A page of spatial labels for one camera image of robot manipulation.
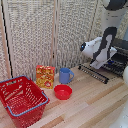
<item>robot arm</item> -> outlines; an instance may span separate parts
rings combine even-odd
[[[85,56],[88,56],[88,50],[86,51],[86,49],[88,49],[88,47],[92,49],[92,54],[88,56],[93,60],[90,64],[91,67],[99,69],[117,52],[117,50],[112,47],[112,43],[127,10],[127,4],[127,0],[103,0],[104,8],[101,18],[102,39],[101,41],[93,40],[93,46],[91,45],[92,41],[91,44],[90,42],[85,42],[80,49]]]

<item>red bowl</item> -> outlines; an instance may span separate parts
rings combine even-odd
[[[70,98],[70,95],[72,94],[72,89],[67,85],[57,85],[54,88],[55,96],[60,100],[67,100]]]

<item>woven panel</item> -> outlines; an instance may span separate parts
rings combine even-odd
[[[91,36],[90,36],[89,40],[93,40],[96,37],[102,36],[102,31],[101,31],[102,9],[103,9],[103,3],[102,3],[102,0],[99,0],[95,19],[94,19],[94,24],[93,24],[93,28],[92,28]],[[126,32],[127,25],[128,25],[127,20],[128,20],[128,11],[125,14],[125,16],[124,16],[124,18],[123,18],[123,20],[119,26],[116,38],[123,39],[124,34]]]
[[[88,40],[95,0],[61,0],[57,42],[56,71],[87,61],[80,46]]]
[[[7,0],[16,76],[50,65],[54,0]]]
[[[2,43],[2,33],[0,29],[0,81],[7,80],[8,73],[7,73],[7,65],[5,60],[5,53],[4,53],[4,47]]]

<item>wooden table surface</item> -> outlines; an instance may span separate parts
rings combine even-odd
[[[53,89],[43,89],[50,102],[42,119],[29,128],[109,128],[128,99],[128,87],[121,77],[101,70],[110,80],[104,84],[85,72],[72,68],[75,77],[68,85],[73,93],[62,101],[55,97]],[[55,75],[54,86],[59,83]],[[15,128],[0,102],[0,128]]]

